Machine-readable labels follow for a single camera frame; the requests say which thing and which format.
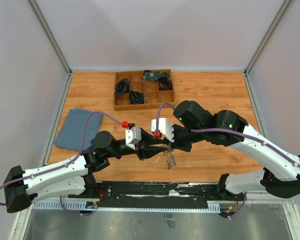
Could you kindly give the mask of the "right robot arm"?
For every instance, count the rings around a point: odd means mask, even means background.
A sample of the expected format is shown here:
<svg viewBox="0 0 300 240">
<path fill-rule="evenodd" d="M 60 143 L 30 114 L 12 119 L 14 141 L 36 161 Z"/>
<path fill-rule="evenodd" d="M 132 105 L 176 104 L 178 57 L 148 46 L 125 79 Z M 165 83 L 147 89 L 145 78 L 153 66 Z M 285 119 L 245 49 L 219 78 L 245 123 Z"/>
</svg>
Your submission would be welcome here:
<svg viewBox="0 0 300 240">
<path fill-rule="evenodd" d="M 278 147 L 230 110 L 211 114 L 195 101 L 185 100 L 173 111 L 181 125 L 173 125 L 174 149 L 190 152 L 201 141 L 240 151 L 262 165 L 249 173 L 223 174 L 216 188 L 222 200 L 243 192 L 266 191 L 282 199 L 300 194 L 300 155 Z"/>
</svg>

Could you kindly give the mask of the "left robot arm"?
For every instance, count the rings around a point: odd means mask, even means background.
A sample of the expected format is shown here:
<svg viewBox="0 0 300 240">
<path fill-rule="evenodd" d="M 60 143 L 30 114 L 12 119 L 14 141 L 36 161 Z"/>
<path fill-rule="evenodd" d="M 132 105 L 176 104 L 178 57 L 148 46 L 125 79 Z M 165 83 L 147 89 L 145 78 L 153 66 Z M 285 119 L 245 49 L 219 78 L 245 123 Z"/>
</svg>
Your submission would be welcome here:
<svg viewBox="0 0 300 240">
<path fill-rule="evenodd" d="M 49 198 L 69 195 L 91 198 L 97 193 L 93 174 L 108 167 L 110 158 L 136 155 L 145 160 L 165 151 L 162 145 L 173 143 L 173 137 L 159 131 L 151 135 L 137 127 L 126 130 L 125 138 L 120 140 L 108 131 L 100 131 L 87 149 L 71 158 L 26 170 L 19 165 L 12 167 L 3 182 L 3 206 L 7 213 L 17 213 Z"/>
</svg>

